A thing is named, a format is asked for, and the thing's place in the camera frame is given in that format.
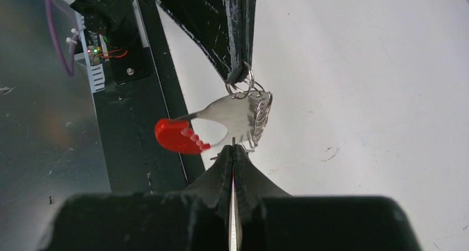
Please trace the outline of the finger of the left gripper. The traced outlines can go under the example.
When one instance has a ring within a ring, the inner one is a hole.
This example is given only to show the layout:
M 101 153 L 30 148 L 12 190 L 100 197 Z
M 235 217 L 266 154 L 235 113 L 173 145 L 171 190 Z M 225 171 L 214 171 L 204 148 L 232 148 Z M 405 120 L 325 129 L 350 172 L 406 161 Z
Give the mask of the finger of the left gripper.
M 197 44 L 225 83 L 244 78 L 242 0 L 155 1 Z
M 230 77 L 246 77 L 245 64 L 252 64 L 254 21 L 257 0 L 229 0 Z

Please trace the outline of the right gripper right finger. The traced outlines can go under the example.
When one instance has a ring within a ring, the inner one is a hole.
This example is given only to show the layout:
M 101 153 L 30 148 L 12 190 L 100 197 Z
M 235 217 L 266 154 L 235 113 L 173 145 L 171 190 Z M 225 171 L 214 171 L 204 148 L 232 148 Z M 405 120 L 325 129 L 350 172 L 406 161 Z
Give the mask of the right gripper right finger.
M 265 197 L 290 197 L 264 175 L 249 159 L 244 147 L 233 146 L 233 179 L 236 191 L 238 219 L 242 224 L 252 220 L 253 211 Z

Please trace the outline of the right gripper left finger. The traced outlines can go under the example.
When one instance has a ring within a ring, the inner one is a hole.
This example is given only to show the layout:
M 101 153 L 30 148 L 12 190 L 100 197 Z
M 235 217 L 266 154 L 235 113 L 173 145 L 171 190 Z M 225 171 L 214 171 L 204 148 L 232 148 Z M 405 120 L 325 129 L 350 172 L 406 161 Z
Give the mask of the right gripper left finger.
M 217 159 L 184 192 L 201 198 L 204 204 L 223 220 L 230 217 L 233 179 L 233 146 L 222 148 Z

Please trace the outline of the red handled metal keyring holder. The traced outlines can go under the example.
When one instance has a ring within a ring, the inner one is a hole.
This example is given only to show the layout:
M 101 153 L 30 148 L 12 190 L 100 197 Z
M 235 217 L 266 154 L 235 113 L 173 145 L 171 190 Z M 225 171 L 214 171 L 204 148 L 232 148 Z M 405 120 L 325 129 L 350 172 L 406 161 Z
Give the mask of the red handled metal keyring holder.
M 249 63 L 244 62 L 243 66 L 248 73 L 243 80 L 248 85 L 247 90 L 227 83 L 228 95 L 213 101 L 204 109 L 178 118 L 160 119 L 154 127 L 158 143 L 167 150 L 192 155 L 230 142 L 247 143 L 250 150 L 257 148 L 268 123 L 273 94 L 255 80 Z M 190 127 L 193 119 L 216 122 L 224 126 L 227 133 L 215 143 L 205 142 Z

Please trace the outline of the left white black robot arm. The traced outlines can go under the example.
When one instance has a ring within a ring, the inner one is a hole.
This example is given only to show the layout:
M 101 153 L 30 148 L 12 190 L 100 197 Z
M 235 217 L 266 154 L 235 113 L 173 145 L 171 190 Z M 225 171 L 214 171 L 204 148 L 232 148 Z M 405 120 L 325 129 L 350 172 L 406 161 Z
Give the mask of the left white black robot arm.
M 89 30 L 117 47 L 135 35 L 134 0 L 63 0 L 85 17 Z M 201 49 L 227 84 L 242 82 L 252 65 L 257 0 L 141 0 L 159 6 Z

